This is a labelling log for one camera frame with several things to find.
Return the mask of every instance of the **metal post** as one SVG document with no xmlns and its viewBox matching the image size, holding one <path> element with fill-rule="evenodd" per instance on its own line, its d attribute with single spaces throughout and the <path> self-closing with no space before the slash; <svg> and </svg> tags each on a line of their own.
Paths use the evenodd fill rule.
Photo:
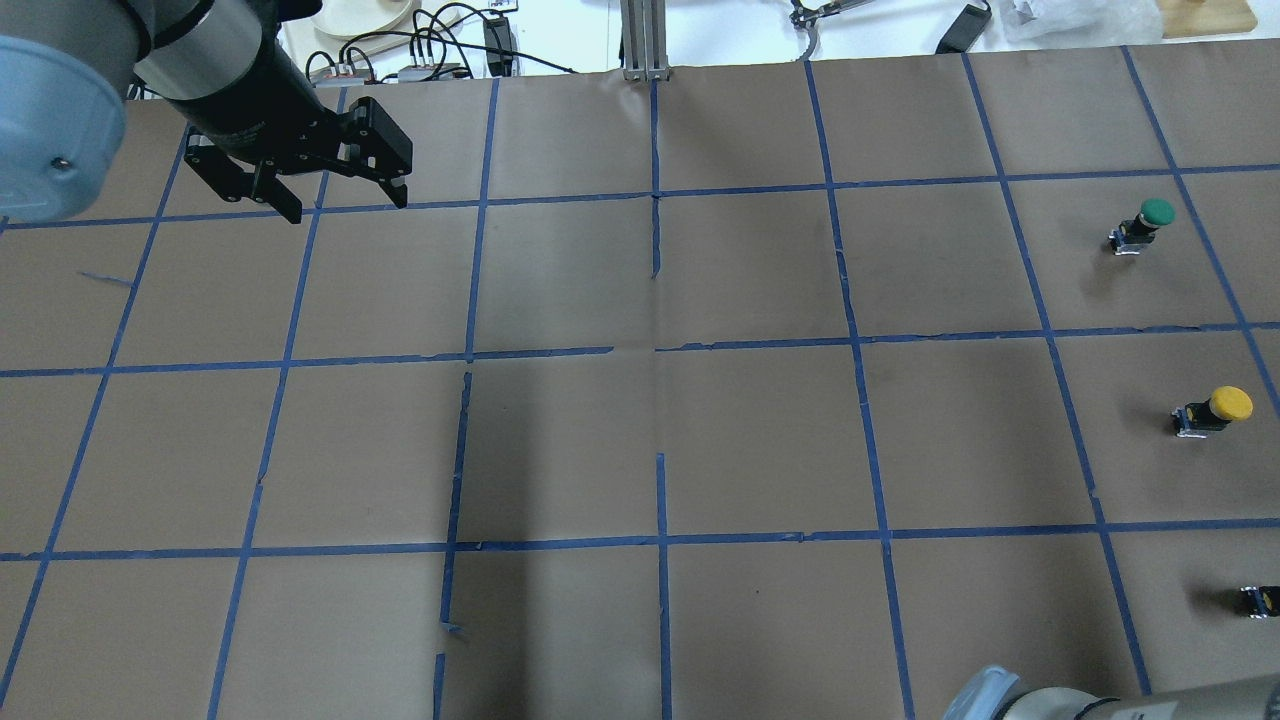
<svg viewBox="0 0 1280 720">
<path fill-rule="evenodd" d="M 667 0 L 622 0 L 622 76 L 667 79 Z"/>
</svg>

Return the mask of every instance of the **plastic bag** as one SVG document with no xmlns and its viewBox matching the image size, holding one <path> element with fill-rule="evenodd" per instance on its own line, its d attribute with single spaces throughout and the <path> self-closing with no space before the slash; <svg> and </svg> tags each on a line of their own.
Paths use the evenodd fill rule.
<svg viewBox="0 0 1280 720">
<path fill-rule="evenodd" d="M 1011 44 L 1100 47 L 1158 42 L 1164 19 L 1156 0 L 998 0 Z"/>
</svg>

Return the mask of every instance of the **black connector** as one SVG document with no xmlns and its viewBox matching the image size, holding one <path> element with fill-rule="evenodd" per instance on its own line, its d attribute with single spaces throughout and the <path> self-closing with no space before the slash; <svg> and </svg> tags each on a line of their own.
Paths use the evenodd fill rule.
<svg viewBox="0 0 1280 720">
<path fill-rule="evenodd" d="M 488 47 L 512 53 L 516 50 L 516 40 L 511 35 L 511 20 L 507 15 L 484 19 L 484 44 Z M 516 58 L 504 53 L 489 51 L 489 74 L 493 77 L 511 77 Z"/>
<path fill-rule="evenodd" d="M 973 44 L 978 41 L 978 36 L 982 35 L 982 31 L 987 29 L 987 23 L 991 22 L 991 3 L 984 4 L 987 5 L 986 8 L 964 6 L 960 17 L 951 23 L 946 35 L 942 36 L 942 41 L 938 42 L 938 49 L 934 50 L 936 55 L 968 53 L 973 47 Z"/>
</svg>

